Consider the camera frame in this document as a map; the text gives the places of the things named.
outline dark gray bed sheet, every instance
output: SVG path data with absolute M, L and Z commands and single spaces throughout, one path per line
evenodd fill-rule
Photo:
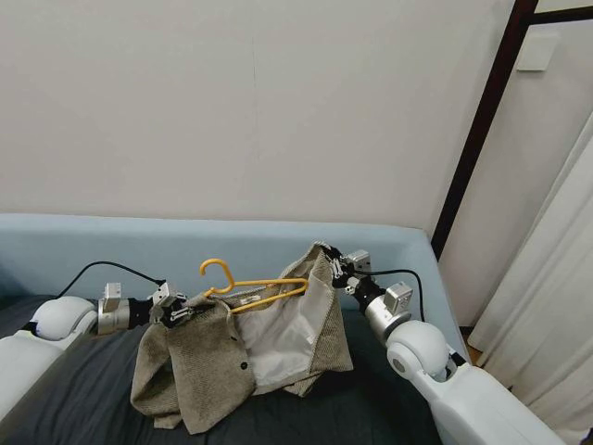
M 43 300 L 22 299 L 0 311 L 0 336 L 29 321 Z M 343 314 L 354 371 L 323 375 L 304 399 L 284 391 L 251 397 L 210 431 L 195 436 L 183 425 L 154 429 L 152 420 L 130 404 L 144 329 L 88 339 L 64 359 L 58 377 L 28 402 L 7 443 L 440 443 L 425 400 L 391 371 L 364 317 L 357 311 Z

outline electrical cord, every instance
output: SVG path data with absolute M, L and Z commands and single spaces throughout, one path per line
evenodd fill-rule
M 420 279 L 420 276 L 410 269 L 393 269 L 391 271 L 376 271 L 376 272 L 363 272 L 363 271 L 356 271 L 360 275 L 391 275 L 394 273 L 409 273 L 410 275 L 414 275 L 416 281 L 418 282 L 418 300 L 420 301 L 420 319 L 424 322 L 424 296 L 423 296 L 423 282 Z
M 70 284 L 66 286 L 66 288 L 64 290 L 62 290 L 59 294 L 57 294 L 57 297 L 64 297 L 64 295 L 66 294 L 66 292 L 69 291 L 69 289 L 74 286 L 74 283 L 76 283 L 78 281 L 78 279 L 82 276 L 83 273 L 85 273 L 88 269 L 90 269 L 93 266 L 97 266 L 100 264 L 105 264 L 107 266 L 113 266 L 113 267 L 118 267 L 120 269 L 123 269 L 126 272 L 129 273 L 133 273 L 134 275 L 139 276 L 140 278 L 144 278 L 146 281 L 150 281 L 152 283 L 154 283 L 157 286 L 161 286 L 163 285 L 167 280 L 157 280 L 156 278 L 152 278 L 151 276 L 145 275 L 141 272 L 135 271 L 134 269 L 128 267 L 128 266 L 124 266 L 123 264 L 119 264 L 117 262 L 113 262 L 113 261 L 95 261 L 95 262 L 91 262 L 90 264 L 87 264 L 86 266 L 84 266 L 82 268 L 82 270 L 80 272 L 78 272 L 78 275 L 76 275 L 74 277 L 74 279 L 72 281 L 70 281 Z

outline white spherical joint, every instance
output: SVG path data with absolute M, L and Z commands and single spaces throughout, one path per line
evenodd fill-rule
M 447 366 L 447 341 L 432 324 L 416 320 L 401 324 L 386 344 L 389 364 L 404 378 L 410 379 L 420 369 L 438 375 Z
M 37 323 L 35 335 L 50 341 L 69 336 L 84 315 L 95 310 L 95 305 L 78 297 L 50 299 L 35 312 L 31 321 Z

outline wooden floor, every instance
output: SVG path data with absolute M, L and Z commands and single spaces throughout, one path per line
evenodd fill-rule
M 464 335 L 463 341 L 465 342 L 465 347 L 467 348 L 467 351 L 470 353 L 470 359 L 472 360 L 472 364 L 476 364 L 478 363 L 478 359 L 480 358 L 480 355 L 482 355 L 482 352 L 472 348 L 467 342 L 467 337 L 469 337 L 469 335 Z

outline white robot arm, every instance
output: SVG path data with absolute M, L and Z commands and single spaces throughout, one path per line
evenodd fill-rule
M 437 426 L 459 444 L 560 445 L 564 442 L 498 380 L 467 363 L 432 324 L 411 320 L 412 289 L 382 289 L 369 275 L 369 254 L 330 253 L 334 285 L 346 283 L 371 329 L 387 348 L 391 367 L 428 401 Z
M 0 339 L 0 431 L 18 420 L 22 402 L 54 376 L 60 359 L 85 336 L 108 335 L 149 322 L 182 323 L 192 314 L 184 302 L 167 282 L 147 300 L 124 299 L 120 284 L 108 283 L 96 306 L 79 297 L 46 301 L 15 335 Z

